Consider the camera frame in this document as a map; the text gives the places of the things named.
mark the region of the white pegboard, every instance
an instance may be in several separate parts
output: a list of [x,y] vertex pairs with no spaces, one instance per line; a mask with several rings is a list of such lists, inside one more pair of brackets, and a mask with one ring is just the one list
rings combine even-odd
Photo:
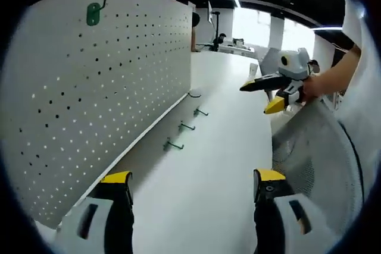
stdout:
[[43,0],[10,43],[3,152],[24,209],[56,227],[100,174],[190,88],[190,7],[173,0]]

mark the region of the desk surface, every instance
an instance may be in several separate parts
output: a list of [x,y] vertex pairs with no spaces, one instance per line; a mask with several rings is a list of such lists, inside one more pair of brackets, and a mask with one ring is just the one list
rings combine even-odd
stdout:
[[[239,91],[251,62],[192,54],[193,92],[202,97],[184,99],[114,168],[134,175],[134,253],[254,252],[252,170],[271,167],[271,130],[265,93]],[[177,136],[184,149],[162,152],[166,126],[192,104],[209,116],[187,118],[196,129]]]

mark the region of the human hand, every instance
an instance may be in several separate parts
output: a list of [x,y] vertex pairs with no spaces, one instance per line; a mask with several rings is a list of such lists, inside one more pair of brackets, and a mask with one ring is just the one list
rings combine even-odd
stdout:
[[311,101],[323,95],[323,86],[319,76],[311,76],[303,82],[303,101]]

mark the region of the yellow tip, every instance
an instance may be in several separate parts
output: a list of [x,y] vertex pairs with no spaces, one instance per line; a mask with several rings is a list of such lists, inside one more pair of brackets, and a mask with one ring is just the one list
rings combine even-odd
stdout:
[[265,114],[277,113],[284,110],[285,108],[285,99],[280,96],[275,96],[275,98],[270,101],[270,103],[264,109]]

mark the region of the window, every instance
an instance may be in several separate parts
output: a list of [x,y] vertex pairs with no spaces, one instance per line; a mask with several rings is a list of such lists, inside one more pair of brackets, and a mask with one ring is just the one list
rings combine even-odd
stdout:
[[268,47],[270,22],[270,13],[236,8],[233,17],[233,38],[243,38],[245,44]]
[[310,28],[292,20],[285,19],[282,50],[297,51],[298,48],[306,48],[310,59],[312,59],[314,45],[315,33]]

